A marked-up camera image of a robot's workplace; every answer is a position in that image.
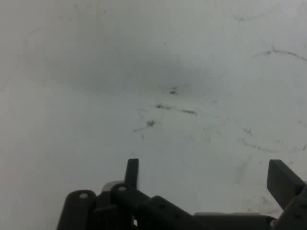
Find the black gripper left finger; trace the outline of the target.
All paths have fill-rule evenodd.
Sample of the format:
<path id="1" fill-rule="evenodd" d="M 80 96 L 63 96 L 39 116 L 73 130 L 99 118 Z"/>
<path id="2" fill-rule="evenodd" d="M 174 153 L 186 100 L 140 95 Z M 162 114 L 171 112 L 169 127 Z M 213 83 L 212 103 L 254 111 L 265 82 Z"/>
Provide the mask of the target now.
<path id="1" fill-rule="evenodd" d="M 139 160 L 129 159 L 124 181 L 96 195 L 67 195 L 58 230 L 204 230 L 205 224 L 160 196 L 137 189 Z"/>

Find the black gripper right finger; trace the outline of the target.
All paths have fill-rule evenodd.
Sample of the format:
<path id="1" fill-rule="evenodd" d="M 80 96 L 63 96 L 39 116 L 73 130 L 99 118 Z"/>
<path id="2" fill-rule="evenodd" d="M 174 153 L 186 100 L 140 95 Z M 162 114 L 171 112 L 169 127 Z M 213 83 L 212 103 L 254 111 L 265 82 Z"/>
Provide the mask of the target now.
<path id="1" fill-rule="evenodd" d="M 270 160 L 267 189 L 282 214 L 273 224 L 274 230 L 305 230 L 307 228 L 307 183 L 282 160 Z"/>

